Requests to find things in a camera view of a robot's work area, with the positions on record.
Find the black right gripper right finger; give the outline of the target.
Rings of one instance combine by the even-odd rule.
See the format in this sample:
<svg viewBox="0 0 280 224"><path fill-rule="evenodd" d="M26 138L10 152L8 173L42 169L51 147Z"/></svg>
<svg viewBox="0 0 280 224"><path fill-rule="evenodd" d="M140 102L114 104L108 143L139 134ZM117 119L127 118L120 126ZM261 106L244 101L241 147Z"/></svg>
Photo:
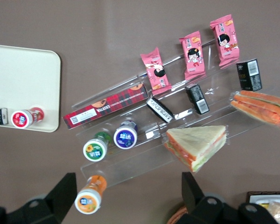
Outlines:
<svg viewBox="0 0 280 224"><path fill-rule="evenodd" d="M182 224L276 224L262 206L243 203L237 209L215 196L205 196L190 172L182 173L182 198L188 211Z"/></svg>

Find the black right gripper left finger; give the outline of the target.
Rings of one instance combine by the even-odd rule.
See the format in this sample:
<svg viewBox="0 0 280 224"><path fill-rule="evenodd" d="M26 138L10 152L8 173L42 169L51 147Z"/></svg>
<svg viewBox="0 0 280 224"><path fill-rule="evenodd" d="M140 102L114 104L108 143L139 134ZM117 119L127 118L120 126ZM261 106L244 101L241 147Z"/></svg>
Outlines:
<svg viewBox="0 0 280 224"><path fill-rule="evenodd" d="M60 224L77 197L75 173L67 173L44 197L7 213L0 207L0 224Z"/></svg>

